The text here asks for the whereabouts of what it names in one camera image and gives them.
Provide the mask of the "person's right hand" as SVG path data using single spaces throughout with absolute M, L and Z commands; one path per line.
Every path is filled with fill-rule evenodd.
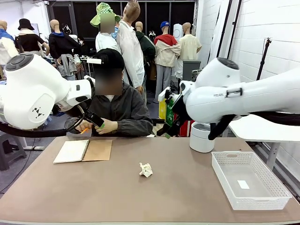
M 92 129 L 93 126 L 94 126 L 93 123 L 83 120 L 77 127 L 75 127 L 75 129 L 78 132 L 80 132 L 80 134 L 83 134 L 83 133 L 87 132 L 88 130 Z

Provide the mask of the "person's left hand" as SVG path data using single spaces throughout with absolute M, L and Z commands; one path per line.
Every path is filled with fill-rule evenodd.
M 114 132 L 118 128 L 118 122 L 117 121 L 111 121 L 103 118 L 105 126 L 103 128 L 99 128 L 95 126 L 95 130 L 99 135 L 108 134 L 111 132 Z

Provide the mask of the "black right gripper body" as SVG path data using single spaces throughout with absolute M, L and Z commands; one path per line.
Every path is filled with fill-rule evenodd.
M 174 120 L 181 117 L 186 121 L 189 116 L 186 111 L 186 106 L 183 101 L 182 94 L 175 94 L 171 90 L 165 91 L 165 103 L 166 103 L 166 117 L 165 122 L 169 126 L 172 125 Z

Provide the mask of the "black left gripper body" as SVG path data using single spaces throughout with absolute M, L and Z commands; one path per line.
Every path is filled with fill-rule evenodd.
M 99 128 L 104 124 L 104 120 L 93 112 L 87 112 L 84 119 Z

